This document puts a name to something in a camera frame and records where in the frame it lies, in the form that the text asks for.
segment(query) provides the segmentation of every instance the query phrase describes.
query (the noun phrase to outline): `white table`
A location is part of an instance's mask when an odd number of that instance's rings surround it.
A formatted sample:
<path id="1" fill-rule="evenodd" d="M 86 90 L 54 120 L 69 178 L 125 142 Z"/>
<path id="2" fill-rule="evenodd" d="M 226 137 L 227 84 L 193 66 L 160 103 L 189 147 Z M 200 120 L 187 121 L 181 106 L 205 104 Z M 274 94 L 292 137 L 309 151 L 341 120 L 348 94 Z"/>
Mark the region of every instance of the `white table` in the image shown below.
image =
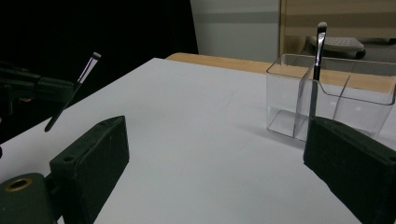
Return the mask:
<path id="1" fill-rule="evenodd" d="M 5 142 L 0 181 L 49 174 L 93 125 L 124 115 L 131 160 L 95 224 L 359 223 L 304 166 L 304 143 L 265 129 L 265 80 L 152 59 L 69 107 L 49 133 L 43 122 Z"/>

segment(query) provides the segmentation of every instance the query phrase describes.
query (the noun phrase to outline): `black curtain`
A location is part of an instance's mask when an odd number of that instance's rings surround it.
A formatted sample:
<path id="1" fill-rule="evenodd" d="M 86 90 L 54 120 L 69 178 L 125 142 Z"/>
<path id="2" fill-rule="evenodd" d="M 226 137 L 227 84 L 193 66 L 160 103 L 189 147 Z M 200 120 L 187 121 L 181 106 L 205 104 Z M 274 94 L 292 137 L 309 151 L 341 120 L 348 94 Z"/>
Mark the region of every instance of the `black curtain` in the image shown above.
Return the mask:
<path id="1" fill-rule="evenodd" d="M 198 53 L 190 1 L 22 2 L 1 4 L 0 61 L 76 82 L 92 53 L 102 55 L 70 105 L 154 57 Z M 38 100 L 13 107 L 2 117 L 0 143 L 56 111 Z"/>

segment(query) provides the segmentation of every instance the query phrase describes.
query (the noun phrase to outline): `transparent organizer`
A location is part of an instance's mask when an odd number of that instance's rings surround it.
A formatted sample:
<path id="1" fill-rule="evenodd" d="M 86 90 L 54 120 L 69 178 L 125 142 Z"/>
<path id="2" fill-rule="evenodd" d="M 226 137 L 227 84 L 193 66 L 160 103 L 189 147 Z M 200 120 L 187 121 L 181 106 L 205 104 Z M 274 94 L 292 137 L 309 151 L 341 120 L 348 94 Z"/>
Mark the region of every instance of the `transparent organizer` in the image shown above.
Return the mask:
<path id="1" fill-rule="evenodd" d="M 376 139 L 395 102 L 396 64 L 322 58 L 315 81 L 314 60 L 284 54 L 268 68 L 267 129 L 305 141 L 317 85 L 316 116 L 341 121 Z"/>

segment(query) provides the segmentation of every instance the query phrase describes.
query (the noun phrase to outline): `white wall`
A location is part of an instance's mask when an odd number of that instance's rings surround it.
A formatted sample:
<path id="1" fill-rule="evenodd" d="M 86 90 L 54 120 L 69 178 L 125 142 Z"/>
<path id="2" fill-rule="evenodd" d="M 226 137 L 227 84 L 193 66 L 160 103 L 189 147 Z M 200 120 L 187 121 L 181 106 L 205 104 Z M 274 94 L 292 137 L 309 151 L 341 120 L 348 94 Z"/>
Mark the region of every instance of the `white wall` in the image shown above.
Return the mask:
<path id="1" fill-rule="evenodd" d="M 274 62 L 280 0 L 191 0 L 200 54 Z"/>

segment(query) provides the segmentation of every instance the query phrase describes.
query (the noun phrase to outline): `clear plastic container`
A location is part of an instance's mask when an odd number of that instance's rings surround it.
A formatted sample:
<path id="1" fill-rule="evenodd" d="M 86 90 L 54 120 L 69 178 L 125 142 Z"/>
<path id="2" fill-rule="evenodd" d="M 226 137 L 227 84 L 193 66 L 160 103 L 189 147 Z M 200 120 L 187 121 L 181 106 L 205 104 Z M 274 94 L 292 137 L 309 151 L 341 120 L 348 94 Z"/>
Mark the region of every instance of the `clear plastic container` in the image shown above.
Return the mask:
<path id="1" fill-rule="evenodd" d="M 306 140 L 313 86 L 316 116 L 335 119 L 376 139 L 395 102 L 396 64 L 282 55 L 267 70 L 267 129 Z"/>

